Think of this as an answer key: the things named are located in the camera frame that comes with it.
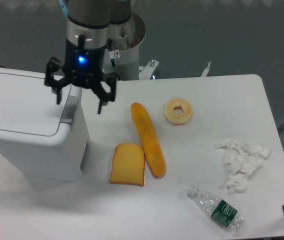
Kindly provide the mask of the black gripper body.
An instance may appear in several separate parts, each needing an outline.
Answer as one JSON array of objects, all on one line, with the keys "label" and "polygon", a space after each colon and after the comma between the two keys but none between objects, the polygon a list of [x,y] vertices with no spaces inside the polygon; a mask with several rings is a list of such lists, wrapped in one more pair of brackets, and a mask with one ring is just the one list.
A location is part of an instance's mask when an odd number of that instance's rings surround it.
[{"label": "black gripper body", "polygon": [[102,72],[105,47],[79,49],[78,46],[66,41],[65,61],[62,71],[71,84],[90,89],[98,85],[104,77]]}]

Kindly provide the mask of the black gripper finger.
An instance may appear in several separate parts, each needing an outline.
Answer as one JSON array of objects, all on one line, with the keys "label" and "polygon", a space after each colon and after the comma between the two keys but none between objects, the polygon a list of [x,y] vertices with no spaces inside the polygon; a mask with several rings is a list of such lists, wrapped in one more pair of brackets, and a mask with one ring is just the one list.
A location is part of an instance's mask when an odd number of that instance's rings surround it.
[{"label": "black gripper finger", "polygon": [[56,104],[59,105],[62,100],[62,89],[71,84],[69,76],[63,76],[57,80],[54,74],[63,68],[63,64],[55,57],[51,57],[46,64],[44,85],[51,87],[51,90],[56,94]]},{"label": "black gripper finger", "polygon": [[[98,105],[98,114],[101,114],[101,110],[103,106],[106,106],[108,102],[114,102],[116,98],[116,89],[117,89],[117,81],[118,81],[118,74],[115,72],[102,74],[101,79],[96,79],[93,81],[92,84],[92,91],[97,95],[99,98],[99,105]],[[110,87],[110,91],[107,92],[101,82],[106,83]]]}]

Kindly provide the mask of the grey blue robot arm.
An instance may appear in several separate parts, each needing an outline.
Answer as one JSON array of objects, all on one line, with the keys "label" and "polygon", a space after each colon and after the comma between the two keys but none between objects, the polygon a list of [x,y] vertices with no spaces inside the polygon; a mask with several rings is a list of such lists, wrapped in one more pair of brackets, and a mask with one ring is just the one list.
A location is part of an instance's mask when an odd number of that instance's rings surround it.
[{"label": "grey blue robot arm", "polygon": [[120,79],[114,71],[102,71],[106,50],[111,49],[110,24],[123,24],[131,18],[129,0],[66,0],[67,24],[65,61],[51,57],[46,65],[44,85],[62,100],[62,89],[69,84],[91,89],[100,99],[99,108],[114,102]]}]

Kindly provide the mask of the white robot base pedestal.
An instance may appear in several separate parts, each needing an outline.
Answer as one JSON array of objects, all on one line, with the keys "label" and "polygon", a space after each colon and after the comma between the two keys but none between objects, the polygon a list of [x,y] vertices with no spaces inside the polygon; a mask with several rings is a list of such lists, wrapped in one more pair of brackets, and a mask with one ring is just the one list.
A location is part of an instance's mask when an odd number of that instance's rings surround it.
[{"label": "white robot base pedestal", "polygon": [[134,74],[139,68],[139,48],[146,34],[142,18],[132,13],[128,21],[121,24],[110,24],[108,37],[111,40],[110,50],[105,51],[103,70],[106,74],[117,73],[121,78]]}]

